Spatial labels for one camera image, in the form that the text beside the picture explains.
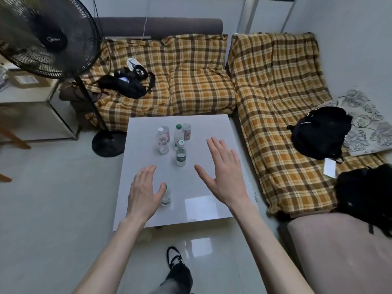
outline black bag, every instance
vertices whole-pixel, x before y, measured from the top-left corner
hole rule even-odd
[[[337,210],[379,227],[392,237],[392,167],[343,172],[335,185]]]
[[[104,75],[98,80],[98,86],[101,90],[107,88],[109,90],[115,90],[125,97],[139,99],[146,93],[151,93],[152,88],[155,86],[154,73],[147,72],[141,65],[136,65],[132,71],[128,68],[124,68],[123,70],[117,69],[114,74],[115,76],[109,74]],[[149,76],[150,84],[148,87],[145,87],[141,81],[147,79]],[[129,83],[120,79],[122,77],[127,78]]]
[[[351,129],[351,120],[344,109],[327,106],[312,110],[295,127],[289,125],[287,129],[292,132],[294,147],[304,156],[336,160],[342,159],[341,147]]]

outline yellow plaid blanket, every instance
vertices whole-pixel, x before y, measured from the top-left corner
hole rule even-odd
[[[323,175],[323,161],[293,147],[287,125],[331,99],[319,63],[314,34],[234,35],[228,56],[243,135],[272,214],[292,217],[336,207],[335,180]],[[337,175],[384,163],[378,155],[351,157]]]
[[[108,96],[96,105],[110,130],[126,131],[129,117],[229,114],[236,106],[234,86],[224,68],[227,35],[178,35],[159,41],[112,39],[107,46],[102,44],[101,57],[82,76],[88,90],[101,92],[97,80],[126,67],[129,57],[156,76],[152,93],[140,99],[105,90]],[[93,114],[87,118],[96,124]]]

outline floral pillow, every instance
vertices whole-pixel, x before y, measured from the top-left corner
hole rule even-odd
[[[343,108],[352,116],[352,126],[344,146],[351,156],[381,152],[392,148],[392,126],[357,87],[346,96],[325,102],[318,107],[335,106]]]

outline fan logo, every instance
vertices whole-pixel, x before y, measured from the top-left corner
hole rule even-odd
[[[47,39],[49,42],[60,41],[60,38],[46,37],[46,39]]]

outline forearm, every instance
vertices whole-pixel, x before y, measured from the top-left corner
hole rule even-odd
[[[145,222],[126,217],[108,246],[91,265],[74,290],[74,294],[109,294],[117,291],[127,266],[130,252]]]
[[[249,200],[230,208],[248,242],[268,294],[314,294]]]

